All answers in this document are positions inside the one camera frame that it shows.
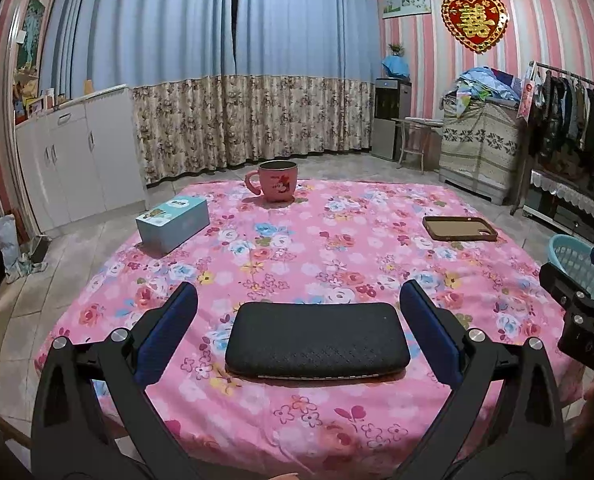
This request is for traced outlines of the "red heart wall ornament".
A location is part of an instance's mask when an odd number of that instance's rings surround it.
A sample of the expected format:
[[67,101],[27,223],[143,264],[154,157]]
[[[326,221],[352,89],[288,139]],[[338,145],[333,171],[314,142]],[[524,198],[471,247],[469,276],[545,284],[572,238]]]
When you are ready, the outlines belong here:
[[502,0],[443,0],[446,29],[465,48],[483,54],[505,35],[508,13]]

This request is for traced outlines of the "black glasses case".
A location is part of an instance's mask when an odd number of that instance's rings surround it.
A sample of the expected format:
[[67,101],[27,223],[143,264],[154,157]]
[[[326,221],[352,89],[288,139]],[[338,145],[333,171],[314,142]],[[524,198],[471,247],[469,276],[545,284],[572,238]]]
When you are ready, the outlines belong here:
[[280,382],[341,382],[398,375],[411,356],[390,304],[247,302],[232,325],[225,367]]

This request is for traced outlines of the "cloth-covered cabinet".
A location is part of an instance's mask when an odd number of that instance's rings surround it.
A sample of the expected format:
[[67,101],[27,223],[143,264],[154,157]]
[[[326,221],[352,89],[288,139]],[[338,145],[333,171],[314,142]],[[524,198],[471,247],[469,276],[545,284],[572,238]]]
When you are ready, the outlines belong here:
[[518,105],[473,99],[458,109],[454,94],[442,100],[439,180],[502,205],[515,194],[522,132]]

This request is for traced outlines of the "pile of folded bedding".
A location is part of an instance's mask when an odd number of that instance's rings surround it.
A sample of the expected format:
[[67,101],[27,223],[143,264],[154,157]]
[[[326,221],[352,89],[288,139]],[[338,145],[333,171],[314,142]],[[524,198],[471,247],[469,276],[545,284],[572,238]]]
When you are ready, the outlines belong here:
[[472,100],[499,99],[518,103],[519,94],[508,84],[498,79],[488,66],[465,70],[454,81],[455,115],[461,117]]

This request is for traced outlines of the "white cabinet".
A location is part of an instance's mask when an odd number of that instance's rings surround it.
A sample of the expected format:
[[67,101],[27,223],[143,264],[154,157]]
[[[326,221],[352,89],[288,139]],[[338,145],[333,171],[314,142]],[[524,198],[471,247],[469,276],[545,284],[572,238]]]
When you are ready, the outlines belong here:
[[40,233],[146,204],[126,84],[40,113],[15,135],[30,218]]

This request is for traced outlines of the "pink mug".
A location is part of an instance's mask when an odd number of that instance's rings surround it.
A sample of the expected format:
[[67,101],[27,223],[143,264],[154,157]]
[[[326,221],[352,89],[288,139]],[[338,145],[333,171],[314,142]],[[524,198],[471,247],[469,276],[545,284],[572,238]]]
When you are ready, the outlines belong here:
[[294,199],[298,166],[289,160],[269,160],[244,177],[245,186],[253,194],[262,195],[270,203],[288,203]]

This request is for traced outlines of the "low shelf with lace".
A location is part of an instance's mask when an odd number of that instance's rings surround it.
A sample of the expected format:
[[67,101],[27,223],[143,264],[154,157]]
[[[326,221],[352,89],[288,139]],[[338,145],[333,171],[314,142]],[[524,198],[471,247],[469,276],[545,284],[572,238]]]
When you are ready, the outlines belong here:
[[521,209],[557,232],[594,245],[594,197],[565,179],[532,169]]

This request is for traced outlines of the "blue and floral curtain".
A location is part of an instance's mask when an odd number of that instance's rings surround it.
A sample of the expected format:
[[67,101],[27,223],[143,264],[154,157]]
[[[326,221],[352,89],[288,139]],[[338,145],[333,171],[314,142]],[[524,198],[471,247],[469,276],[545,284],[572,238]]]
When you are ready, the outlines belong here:
[[145,180],[364,151],[377,0],[54,0],[39,84],[124,84]]

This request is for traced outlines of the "brown phone case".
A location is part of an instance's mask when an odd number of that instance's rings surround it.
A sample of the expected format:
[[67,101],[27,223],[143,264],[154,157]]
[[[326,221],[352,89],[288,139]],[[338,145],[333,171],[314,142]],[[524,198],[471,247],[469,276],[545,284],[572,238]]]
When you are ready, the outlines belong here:
[[495,242],[498,232],[479,217],[426,216],[423,226],[433,240],[439,242]]

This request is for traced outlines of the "light blue plastic basket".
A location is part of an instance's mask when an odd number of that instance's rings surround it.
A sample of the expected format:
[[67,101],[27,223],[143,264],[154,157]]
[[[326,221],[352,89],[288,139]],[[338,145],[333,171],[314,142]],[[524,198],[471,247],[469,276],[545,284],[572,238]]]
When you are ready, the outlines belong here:
[[547,261],[564,271],[594,299],[592,249],[592,245],[584,240],[579,240],[577,237],[556,234],[548,242]]

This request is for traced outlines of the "clothes rack with garments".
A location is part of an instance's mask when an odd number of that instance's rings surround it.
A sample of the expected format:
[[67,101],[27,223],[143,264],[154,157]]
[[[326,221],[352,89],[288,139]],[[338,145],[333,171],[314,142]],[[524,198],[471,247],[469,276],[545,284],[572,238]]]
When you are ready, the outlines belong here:
[[517,118],[534,171],[594,193],[594,81],[532,61]]

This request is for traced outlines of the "teal tissue box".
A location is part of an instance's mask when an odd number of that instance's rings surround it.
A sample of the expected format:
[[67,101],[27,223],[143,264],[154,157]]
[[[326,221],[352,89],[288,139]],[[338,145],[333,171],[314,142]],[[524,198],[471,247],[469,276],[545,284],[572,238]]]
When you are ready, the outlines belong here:
[[205,197],[179,195],[136,218],[144,251],[163,257],[209,226]]

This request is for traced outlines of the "grey water dispenser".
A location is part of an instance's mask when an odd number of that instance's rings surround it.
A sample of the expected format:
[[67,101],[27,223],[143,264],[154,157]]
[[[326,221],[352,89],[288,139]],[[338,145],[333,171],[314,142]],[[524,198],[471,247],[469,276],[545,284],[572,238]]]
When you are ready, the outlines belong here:
[[374,88],[371,154],[397,162],[402,148],[403,119],[411,115],[408,79],[377,78]]

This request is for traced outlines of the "small landscape wall poster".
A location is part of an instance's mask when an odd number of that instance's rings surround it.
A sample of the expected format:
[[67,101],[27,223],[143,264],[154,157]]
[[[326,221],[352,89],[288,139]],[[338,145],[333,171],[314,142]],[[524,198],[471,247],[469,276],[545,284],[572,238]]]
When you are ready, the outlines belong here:
[[431,0],[383,0],[382,18],[402,18],[431,13]]

